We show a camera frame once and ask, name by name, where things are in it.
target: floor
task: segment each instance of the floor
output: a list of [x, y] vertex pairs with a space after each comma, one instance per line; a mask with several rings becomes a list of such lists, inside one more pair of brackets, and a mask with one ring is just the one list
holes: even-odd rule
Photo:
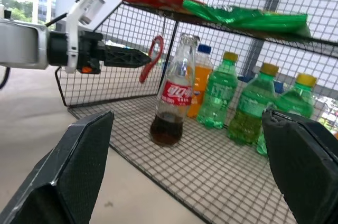
[[[62, 104], [54, 70], [14, 69], [0, 91], [0, 210], [76, 121]], [[90, 223], [203, 222], [110, 149]]]

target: green plastic bottle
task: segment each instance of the green plastic bottle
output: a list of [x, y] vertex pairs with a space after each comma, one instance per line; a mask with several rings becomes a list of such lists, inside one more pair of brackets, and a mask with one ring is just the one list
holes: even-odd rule
[[239, 144], [257, 143], [262, 127], [262, 112], [275, 102], [274, 76], [278, 67], [263, 63], [258, 77], [243, 89], [228, 136]]
[[197, 121], [206, 127], [223, 127], [229, 103], [238, 84], [234, 65], [237, 58], [237, 54], [225, 52], [222, 63], [209, 76], [203, 103], [197, 115]]
[[[294, 86], [281, 94], [275, 101], [276, 108], [310, 118], [313, 113], [313, 94], [311, 89], [316, 84], [316, 80], [312, 75], [299, 73]], [[258, 139], [257, 152], [261, 155], [267, 155], [268, 153], [263, 135]]]

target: coca-cola bottle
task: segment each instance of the coca-cola bottle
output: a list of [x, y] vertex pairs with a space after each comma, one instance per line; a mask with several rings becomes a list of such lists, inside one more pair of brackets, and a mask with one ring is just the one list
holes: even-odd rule
[[198, 40], [198, 36], [181, 34], [176, 55], [166, 71], [150, 128], [152, 140], [157, 145], [172, 146], [182, 137], [183, 119], [193, 94]]

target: red hook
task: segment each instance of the red hook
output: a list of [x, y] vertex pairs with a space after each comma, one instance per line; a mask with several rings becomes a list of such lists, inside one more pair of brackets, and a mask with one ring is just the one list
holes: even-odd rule
[[159, 45], [159, 52], [157, 53], [157, 57], [152, 62], [150, 62], [150, 63], [146, 64], [146, 66], [144, 66], [144, 68], [141, 72], [141, 75], [139, 76], [139, 82], [141, 82], [141, 83], [143, 83], [147, 79], [150, 70], [158, 62], [159, 58], [162, 55], [163, 47], [164, 47], [164, 41], [163, 41], [163, 38], [160, 35], [158, 35], [152, 41], [152, 45], [150, 46], [150, 50], [149, 50], [149, 54], [148, 54], [149, 57], [152, 58], [152, 56], [153, 56], [153, 50], [154, 50], [155, 44]]

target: red label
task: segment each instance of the red label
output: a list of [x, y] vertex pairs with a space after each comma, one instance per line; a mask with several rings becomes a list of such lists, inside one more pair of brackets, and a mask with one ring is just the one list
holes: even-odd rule
[[161, 100], [169, 104], [188, 106], [191, 104], [192, 87], [182, 86], [170, 81], [164, 85]]

